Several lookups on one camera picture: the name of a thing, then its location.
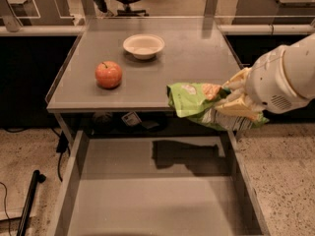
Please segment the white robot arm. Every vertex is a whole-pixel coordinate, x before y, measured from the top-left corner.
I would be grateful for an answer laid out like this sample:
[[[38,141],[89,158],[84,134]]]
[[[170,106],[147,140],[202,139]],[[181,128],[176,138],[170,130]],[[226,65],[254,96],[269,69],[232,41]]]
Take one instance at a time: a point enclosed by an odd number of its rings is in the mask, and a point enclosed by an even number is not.
[[[305,107],[315,98],[315,35],[262,55],[224,87],[231,94],[215,105],[224,115],[257,120],[263,110],[282,114]]]

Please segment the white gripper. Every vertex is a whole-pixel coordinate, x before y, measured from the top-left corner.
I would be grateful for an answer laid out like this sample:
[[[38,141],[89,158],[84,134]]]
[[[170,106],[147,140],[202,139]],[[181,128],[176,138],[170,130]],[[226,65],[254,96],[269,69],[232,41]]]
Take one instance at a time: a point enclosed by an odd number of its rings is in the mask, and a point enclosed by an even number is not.
[[[215,104],[227,116],[257,120],[266,109],[281,114],[310,102],[310,45],[280,45],[252,66],[238,71],[223,84],[225,89],[244,89],[248,95],[228,96]]]

